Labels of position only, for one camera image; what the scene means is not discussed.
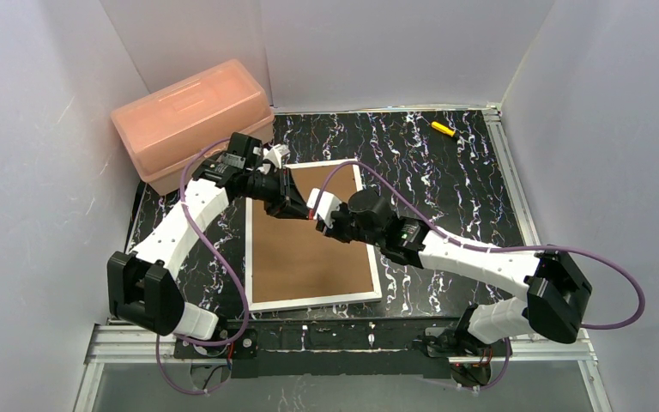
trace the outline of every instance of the robotic arm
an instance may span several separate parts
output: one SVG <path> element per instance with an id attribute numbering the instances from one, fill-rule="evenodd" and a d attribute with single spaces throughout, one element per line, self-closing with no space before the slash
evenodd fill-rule
<path id="1" fill-rule="evenodd" d="M 314 189 L 308 204 L 315 204 L 318 194 Z M 375 245 L 396 264 L 448 270 L 513 295 L 493 305 L 470 306 L 454 330 L 446 330 L 429 342 L 440 352 L 477 353 L 499 339 L 531 333 L 562 343 L 577 339 L 592 287 L 568 253 L 502 254 L 464 249 L 464 245 L 496 246 L 444 231 L 462 243 L 453 245 L 425 222 L 398 216 L 387 199 L 372 189 L 358 191 L 346 203 L 325 192 L 313 217 L 324 236 Z"/>
<path id="2" fill-rule="evenodd" d="M 234 133 L 226 152 L 204 161 L 186 188 L 185 204 L 199 229 L 204 231 L 240 197 L 264 201 L 267 214 L 274 217 L 308 220 L 308 205 L 315 204 L 319 190 L 305 203 L 290 169 L 283 167 L 287 155 L 284 145 L 266 149 L 257 139 Z M 478 353 L 504 337 L 534 332 L 562 343 L 577 339 L 592 288 L 566 253 L 464 249 L 447 243 L 423 221 L 398 216 L 370 189 L 346 203 L 325 192 L 311 218 L 324 236 L 375 245 L 397 264 L 448 270 L 513 295 L 494 305 L 470 306 L 455 329 L 431 338 L 428 344 L 440 353 Z M 464 245 L 496 247 L 449 235 Z M 182 208 L 173 208 L 130 254 L 115 252 L 107 264 L 112 315 L 162 336 L 211 339 L 219 318 L 184 302 L 176 284 L 180 265 L 196 241 Z"/>
<path id="3" fill-rule="evenodd" d="M 283 167 L 287 146 L 262 148 L 261 141 L 234 133 L 220 159 L 204 161 L 185 190 L 190 216 L 201 231 L 239 197 L 264 201 L 280 219 L 308 219 L 309 209 Z M 183 210 L 172 208 L 130 254 L 116 251 L 107 262 L 110 313 L 159 335 L 210 339 L 219 322 L 212 312 L 184 302 L 176 280 L 180 265 L 198 240 Z"/>

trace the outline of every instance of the black marble surface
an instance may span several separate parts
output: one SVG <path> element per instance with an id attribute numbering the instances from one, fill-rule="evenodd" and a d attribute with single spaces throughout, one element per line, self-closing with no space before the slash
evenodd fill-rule
<path id="1" fill-rule="evenodd" d="M 458 130 L 458 138 L 433 130 L 432 121 Z M 441 227 L 495 245 L 523 243 L 480 111 L 278 115 L 274 134 L 275 142 L 291 149 L 291 163 L 358 158 Z M 377 188 L 384 196 L 390 194 L 368 173 L 363 172 L 362 177 L 365 185 Z M 148 187 L 130 246 L 149 235 L 177 199 L 177 193 L 160 197 Z M 400 206 L 400 213 L 409 214 L 405 209 Z M 244 227 L 244 202 L 236 202 L 207 231 L 242 279 Z M 400 267 L 379 254 L 377 262 L 382 301 L 265 312 L 252 317 L 460 317 L 471 303 L 489 304 L 508 297 L 496 288 L 452 273 Z M 178 285 L 189 302 L 227 318 L 242 315 L 239 294 L 231 279 L 200 242 L 185 259 Z M 193 351 L 182 346 L 177 345 L 177 357 L 185 357 L 185 350 Z"/>

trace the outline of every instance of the cork board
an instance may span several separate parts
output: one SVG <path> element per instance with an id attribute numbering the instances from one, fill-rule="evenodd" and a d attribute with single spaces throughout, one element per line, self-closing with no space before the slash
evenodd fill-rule
<path id="1" fill-rule="evenodd" d="M 336 165 L 319 161 L 290 165 L 299 192 L 309 197 Z M 347 201 L 362 188 L 357 166 L 344 167 L 327 191 Z M 246 295 L 249 310 L 295 309 L 380 300 L 372 246 L 326 238 L 316 221 L 267 216 L 263 203 L 246 204 Z"/>

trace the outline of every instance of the orange plastic box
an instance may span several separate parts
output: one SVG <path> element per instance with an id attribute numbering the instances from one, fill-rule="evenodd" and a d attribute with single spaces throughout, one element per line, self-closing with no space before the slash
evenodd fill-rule
<path id="1" fill-rule="evenodd" d="M 230 60 L 116 109 L 112 122 L 140 178 L 165 195 L 210 143 L 234 131 L 270 142 L 274 113 L 263 88 Z"/>

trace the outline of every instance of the white board frame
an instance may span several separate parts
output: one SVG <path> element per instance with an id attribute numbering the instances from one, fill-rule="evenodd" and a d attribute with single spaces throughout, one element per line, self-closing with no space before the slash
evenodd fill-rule
<path id="1" fill-rule="evenodd" d="M 296 163 L 293 165 L 287 165 L 287 167 L 292 169 L 301 169 L 305 167 L 325 167 L 325 166 L 337 166 L 346 161 L 355 161 L 356 159 L 342 159 L 337 161 L 311 161 L 307 163 Z M 360 168 L 357 165 L 352 165 L 354 172 L 354 181 L 357 186 L 357 190 L 360 191 L 363 188 L 362 176 L 360 176 Z M 290 310 L 290 309 L 303 309 L 307 307 L 316 307 L 316 306 L 329 306 L 337 304 L 347 304 L 347 303 L 360 303 L 360 302 L 370 302 L 378 301 L 383 298 L 383 294 L 380 291 L 380 277 L 378 273 L 378 262 L 375 258 L 374 246 L 367 245 L 367 260 L 370 264 L 370 275 L 372 278 L 372 291 L 371 292 L 361 292 L 357 294 L 334 294 L 331 296 L 320 296 L 316 298 L 302 298 L 302 299 L 290 299 L 290 300 L 274 300 L 270 302 L 254 302 L 253 300 L 253 225 L 252 225 L 252 214 L 253 214 L 253 200 L 246 199 L 246 269 L 245 269 L 245 291 L 246 299 L 249 301 L 249 312 L 267 312 L 267 311 L 279 311 L 279 310 Z"/>

